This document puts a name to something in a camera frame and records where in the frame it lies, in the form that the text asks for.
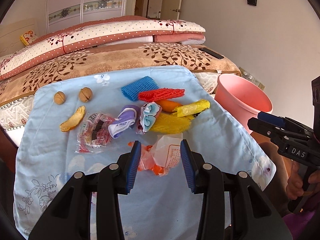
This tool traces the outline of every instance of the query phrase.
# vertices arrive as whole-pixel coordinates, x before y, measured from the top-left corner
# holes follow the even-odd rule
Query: white wall
[[[206,45],[265,86],[274,114],[313,125],[320,20],[307,0],[182,0],[180,19],[206,28]]]
[[[45,34],[45,0],[15,0],[9,8],[1,25],[7,25],[25,19],[36,18],[38,36]]]

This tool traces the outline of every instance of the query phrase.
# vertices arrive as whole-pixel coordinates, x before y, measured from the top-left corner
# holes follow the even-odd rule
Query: human hand
[[[286,187],[287,196],[292,200],[296,200],[298,197],[301,197],[304,194],[304,191],[302,189],[303,181],[298,174],[299,168],[300,163],[292,161],[291,174],[288,179],[288,185]],[[312,194],[318,193],[320,191],[320,170],[312,173],[308,179],[308,182],[310,184],[317,184]]]

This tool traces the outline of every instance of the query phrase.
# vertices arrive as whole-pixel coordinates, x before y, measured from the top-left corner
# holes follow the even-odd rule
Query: wall mount
[[[257,1],[258,0],[247,0],[247,3],[252,6],[257,6]]]

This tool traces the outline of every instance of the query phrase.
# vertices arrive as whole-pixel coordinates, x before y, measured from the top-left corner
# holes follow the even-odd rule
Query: yellow pillow
[[[28,46],[30,43],[37,39],[37,35],[35,34],[34,30],[30,30],[23,35],[20,36],[20,40],[25,46]]]

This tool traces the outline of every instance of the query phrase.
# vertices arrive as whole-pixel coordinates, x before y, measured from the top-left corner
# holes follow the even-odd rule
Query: barcode
[[[87,120],[90,121],[90,122],[92,122],[92,123],[94,123],[95,119],[96,119],[98,116],[99,116],[98,113],[92,114],[92,115],[90,115],[90,116],[88,117]]]

